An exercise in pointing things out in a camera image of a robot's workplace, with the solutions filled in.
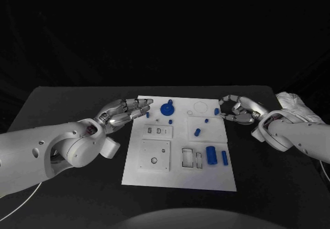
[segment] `blue object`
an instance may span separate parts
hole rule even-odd
[[[215,115],[218,115],[219,114],[219,108],[215,108]]]
[[[170,116],[174,113],[174,106],[172,104],[173,104],[173,101],[170,99],[169,102],[163,104],[160,107],[160,112],[164,116]]]
[[[196,137],[199,136],[199,133],[200,133],[200,129],[198,128],[196,131],[195,131],[195,136]]]
[[[228,166],[228,159],[226,159],[225,151],[222,151],[222,159],[223,159],[223,165]]]
[[[215,147],[213,146],[206,147],[206,156],[208,156],[208,164],[216,165],[218,160],[216,160],[216,153],[215,153]]]

